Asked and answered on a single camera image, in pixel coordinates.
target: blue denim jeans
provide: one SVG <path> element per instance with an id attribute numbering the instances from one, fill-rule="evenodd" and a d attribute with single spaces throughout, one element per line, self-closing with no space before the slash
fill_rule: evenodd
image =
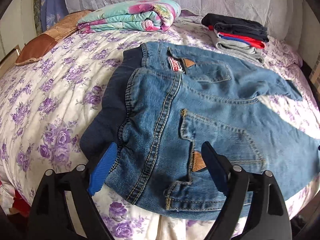
<path id="1" fill-rule="evenodd" d="M 285 200 L 319 173 L 319 140 L 257 99 L 301 100 L 290 81 L 194 47 L 148 42 L 141 49 L 141 67 L 125 92 L 118 156 L 105 180 L 128 202 L 166 216 L 216 219 L 225 196 L 199 165 L 205 141 L 247 172 L 271 170 Z M 242 216 L 250 201 L 247 194 Z"/>

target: bed sheet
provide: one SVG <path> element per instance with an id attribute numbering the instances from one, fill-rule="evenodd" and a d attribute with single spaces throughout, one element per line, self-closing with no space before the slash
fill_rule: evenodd
<path id="1" fill-rule="evenodd" d="M 200 21 L 201 17 L 179 17 L 167 32 L 157 33 L 75 33 L 41 61 L 13 67 L 0 79 L 0 159 L 9 181 L 28 203 L 47 169 L 65 172 L 87 162 L 79 138 L 100 111 L 101 97 L 123 60 L 123 51 L 146 41 L 167 41 L 218 52 Z M 259 100 L 294 127 L 320 138 L 320 113 L 299 68 L 301 58 L 273 38 L 263 55 L 264 67 L 292 80 L 303 101 L 284 96 L 261 96 Z M 319 176 L 287 200 L 290 218 L 318 190 Z M 213 224 L 148 212 L 127 203 L 106 185 L 93 200 L 115 239 L 202 240 Z M 235 234 L 241 233 L 245 220 L 239 220 Z M 79 224 L 75 227 L 81 232 Z"/>

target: silver bolt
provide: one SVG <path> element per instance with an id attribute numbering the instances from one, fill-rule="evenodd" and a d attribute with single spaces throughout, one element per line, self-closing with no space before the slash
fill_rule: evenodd
<path id="1" fill-rule="evenodd" d="M 53 173 L 52 170 L 46 170 L 46 171 L 45 171 L 46 176 L 50 176 L 52 173 Z"/>
<path id="2" fill-rule="evenodd" d="M 268 170 L 265 171 L 265 174 L 266 174 L 268 177 L 272 177 L 272 175 L 273 175 L 272 172 L 271 172 L 271 171 L 268 171 Z"/>
<path id="3" fill-rule="evenodd" d="M 83 171 L 85 169 L 85 166 L 83 164 L 80 164 L 77 166 L 77 171 Z"/>
<path id="4" fill-rule="evenodd" d="M 233 168 L 234 171 L 237 171 L 237 172 L 242 171 L 242 168 L 239 165 L 233 165 L 232 168 Z"/>

